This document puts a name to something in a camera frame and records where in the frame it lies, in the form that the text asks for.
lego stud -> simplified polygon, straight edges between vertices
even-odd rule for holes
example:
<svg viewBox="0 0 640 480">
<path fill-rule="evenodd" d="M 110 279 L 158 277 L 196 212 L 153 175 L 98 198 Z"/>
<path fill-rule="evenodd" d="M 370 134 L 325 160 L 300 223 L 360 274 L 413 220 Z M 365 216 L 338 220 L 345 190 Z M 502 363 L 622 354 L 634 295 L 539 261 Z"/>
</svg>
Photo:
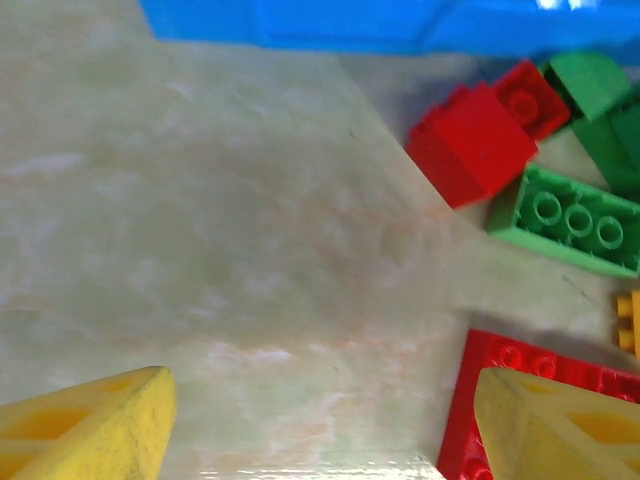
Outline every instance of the lego stud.
<svg viewBox="0 0 640 480">
<path fill-rule="evenodd" d="M 491 470 L 482 460 L 470 460 L 465 468 L 465 476 L 469 480 L 493 480 Z"/>
<path fill-rule="evenodd" d="M 565 222 L 569 235 L 574 238 L 584 238 L 593 230 L 593 218 L 589 210 L 582 205 L 573 204 L 567 208 Z"/>
<path fill-rule="evenodd" d="M 531 361 L 531 373 L 539 377 L 553 379 L 556 374 L 556 363 L 551 357 L 536 356 Z"/>
<path fill-rule="evenodd" d="M 502 347 L 498 352 L 498 364 L 506 368 L 520 368 L 522 354 L 515 347 Z"/>
<path fill-rule="evenodd" d="M 522 126 L 530 125 L 540 116 L 538 102 L 529 92 L 518 90 L 511 95 L 508 100 L 511 114 Z"/>
<path fill-rule="evenodd" d="M 600 245 L 607 250 L 620 248 L 624 240 L 624 231 L 620 222 L 609 215 L 602 217 L 596 224 L 596 233 Z"/>
<path fill-rule="evenodd" d="M 633 352 L 635 349 L 635 338 L 633 335 L 633 330 L 628 328 L 618 328 L 618 345 L 625 352 Z"/>
<path fill-rule="evenodd" d="M 633 301 L 630 295 L 620 295 L 616 303 L 620 318 L 631 318 L 633 316 Z"/>
</svg>

red plastic block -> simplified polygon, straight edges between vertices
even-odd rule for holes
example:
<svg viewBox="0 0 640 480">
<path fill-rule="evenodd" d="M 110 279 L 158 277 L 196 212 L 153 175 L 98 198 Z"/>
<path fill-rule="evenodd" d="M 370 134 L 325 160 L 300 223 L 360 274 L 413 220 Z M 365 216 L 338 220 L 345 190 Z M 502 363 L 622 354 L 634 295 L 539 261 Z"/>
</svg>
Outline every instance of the red plastic block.
<svg viewBox="0 0 640 480">
<path fill-rule="evenodd" d="M 452 207 L 489 199 L 537 153 L 494 90 L 458 89 L 409 132 L 407 153 Z"/>
<path fill-rule="evenodd" d="M 498 98 L 532 140 L 543 140 L 571 118 L 569 107 L 529 60 L 519 63 L 496 84 Z"/>
<path fill-rule="evenodd" d="M 437 468 L 447 480 L 492 480 L 473 413 L 480 370 L 505 367 L 640 403 L 640 376 L 563 357 L 495 333 L 470 330 Z"/>
</svg>

toy building block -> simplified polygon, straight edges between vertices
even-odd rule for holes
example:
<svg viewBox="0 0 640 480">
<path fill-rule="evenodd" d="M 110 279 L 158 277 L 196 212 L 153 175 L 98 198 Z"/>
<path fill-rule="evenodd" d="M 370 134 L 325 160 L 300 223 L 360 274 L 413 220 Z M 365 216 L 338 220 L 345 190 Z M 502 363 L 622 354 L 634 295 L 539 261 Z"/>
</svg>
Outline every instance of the toy building block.
<svg viewBox="0 0 640 480">
<path fill-rule="evenodd" d="M 532 140 L 545 139 L 571 119 L 569 107 L 529 60 L 500 78 L 494 89 L 500 102 Z"/>
<path fill-rule="evenodd" d="M 640 480 L 640 405 L 504 368 L 475 415 L 496 480 Z"/>
<path fill-rule="evenodd" d="M 617 310 L 620 319 L 618 344 L 640 360 L 640 290 L 618 296 Z"/>
<path fill-rule="evenodd" d="M 495 196 L 538 151 L 486 84 L 458 89 L 409 137 L 407 153 L 452 208 Z"/>
<path fill-rule="evenodd" d="M 478 375 L 487 367 L 510 368 L 629 402 L 640 402 L 640 377 L 636 375 L 471 329 L 437 463 L 438 470 L 447 480 L 492 478 L 473 413 Z"/>
<path fill-rule="evenodd" d="M 495 198 L 487 230 L 603 274 L 640 273 L 640 206 L 538 165 Z"/>
<path fill-rule="evenodd" d="M 593 52 L 564 53 L 541 68 L 574 119 L 593 121 L 631 91 L 624 71 L 609 57 Z"/>
<path fill-rule="evenodd" d="M 640 86 L 607 114 L 571 126 L 616 195 L 640 199 Z"/>
<path fill-rule="evenodd" d="M 0 479 L 157 478 L 176 415 L 165 367 L 0 407 Z"/>
</svg>

beige marbled tabletop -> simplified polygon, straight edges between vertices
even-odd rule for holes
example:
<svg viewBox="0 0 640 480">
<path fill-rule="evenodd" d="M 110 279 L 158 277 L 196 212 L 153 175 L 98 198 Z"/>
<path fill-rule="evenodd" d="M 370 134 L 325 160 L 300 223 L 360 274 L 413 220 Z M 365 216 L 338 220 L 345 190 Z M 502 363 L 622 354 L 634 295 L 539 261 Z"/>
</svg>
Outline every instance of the beige marbled tabletop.
<svg viewBox="0 0 640 480">
<path fill-rule="evenodd" d="M 619 359 L 627 285 L 491 241 L 404 154 L 409 60 L 161 45 L 134 0 L 5 0 L 0 41 L 0 403 L 163 364 L 163 479 L 427 478 L 470 324 Z"/>
</svg>

green brick underside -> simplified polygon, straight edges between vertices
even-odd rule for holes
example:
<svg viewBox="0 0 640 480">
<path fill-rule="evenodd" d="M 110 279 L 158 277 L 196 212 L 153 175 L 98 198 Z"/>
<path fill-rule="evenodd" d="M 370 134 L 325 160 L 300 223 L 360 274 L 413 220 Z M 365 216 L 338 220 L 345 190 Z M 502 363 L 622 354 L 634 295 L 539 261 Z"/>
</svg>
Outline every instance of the green brick underside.
<svg viewBox="0 0 640 480">
<path fill-rule="evenodd" d="M 519 227 L 517 222 L 520 217 L 524 196 L 528 191 L 526 179 L 535 176 L 540 176 L 548 184 L 554 184 L 554 188 L 548 189 L 552 193 L 573 188 L 580 191 L 585 197 L 599 197 L 603 199 L 603 203 L 612 207 L 611 213 L 617 213 L 621 210 L 629 212 L 640 210 L 640 206 L 633 202 L 576 182 L 543 167 L 530 164 L 525 170 L 522 179 L 513 182 L 494 198 L 486 227 L 487 232 L 492 237 L 605 275 L 628 278 L 638 277 L 640 273 L 640 237 L 635 239 L 635 243 L 638 244 L 638 252 L 634 265 L 622 265 L 604 258 L 595 257 L 590 253 L 577 250 Z M 606 209 L 601 213 L 608 214 L 610 212 L 609 209 Z"/>
<path fill-rule="evenodd" d="M 595 120 L 631 90 L 624 71 L 599 53 L 556 55 L 540 70 L 571 108 L 574 118 Z"/>
</svg>

